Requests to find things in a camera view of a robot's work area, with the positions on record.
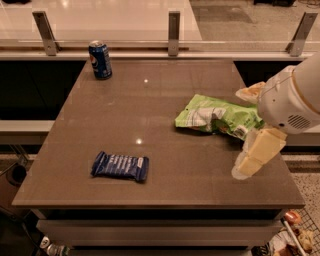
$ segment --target crumpled bag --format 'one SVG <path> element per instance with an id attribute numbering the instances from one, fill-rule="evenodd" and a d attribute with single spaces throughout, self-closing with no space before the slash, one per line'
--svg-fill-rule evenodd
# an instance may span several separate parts
<path id="1" fill-rule="evenodd" d="M 264 121 L 255 105 L 243 107 L 225 100 L 196 94 L 175 119 L 176 127 L 202 132 L 221 132 L 245 140 L 252 128 L 261 128 Z"/>

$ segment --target soda can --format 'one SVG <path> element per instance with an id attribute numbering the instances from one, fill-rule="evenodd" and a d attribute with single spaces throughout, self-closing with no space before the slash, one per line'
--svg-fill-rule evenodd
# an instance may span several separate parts
<path id="1" fill-rule="evenodd" d="M 112 76 L 108 47 L 102 41 L 89 44 L 90 60 L 97 79 L 108 79 Z"/>

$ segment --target countertop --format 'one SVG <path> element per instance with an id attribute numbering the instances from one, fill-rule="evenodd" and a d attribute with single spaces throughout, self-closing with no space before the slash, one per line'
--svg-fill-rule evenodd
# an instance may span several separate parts
<path id="1" fill-rule="evenodd" d="M 111 60 L 96 80 L 88 61 L 19 189 L 28 208 L 278 209 L 304 201 L 280 155 L 245 181 L 232 177 L 241 141 L 178 129 L 194 94 L 243 104 L 231 61 Z M 147 156 L 144 183 L 92 178 L 101 151 Z"/>

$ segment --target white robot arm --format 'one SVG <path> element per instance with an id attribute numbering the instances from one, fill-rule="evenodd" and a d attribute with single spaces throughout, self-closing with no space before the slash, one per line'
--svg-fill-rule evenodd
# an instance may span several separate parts
<path id="1" fill-rule="evenodd" d="M 320 53 L 270 78 L 260 92 L 258 113 L 286 134 L 320 124 Z"/>
<path id="2" fill-rule="evenodd" d="M 266 122 L 247 134 L 232 175 L 254 175 L 286 145 L 287 134 L 299 134 L 320 124 L 320 53 L 270 78 L 258 97 L 258 114 Z"/>

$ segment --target table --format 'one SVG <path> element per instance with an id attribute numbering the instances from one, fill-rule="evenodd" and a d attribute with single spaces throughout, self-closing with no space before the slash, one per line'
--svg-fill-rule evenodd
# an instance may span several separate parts
<path id="1" fill-rule="evenodd" d="M 195 93 L 243 104 L 231 61 L 112 60 L 96 80 L 88 61 L 13 205 L 68 245 L 254 246 L 304 201 L 280 155 L 254 177 L 231 169 L 241 141 L 178 129 Z M 96 155 L 148 156 L 145 183 L 91 178 Z"/>

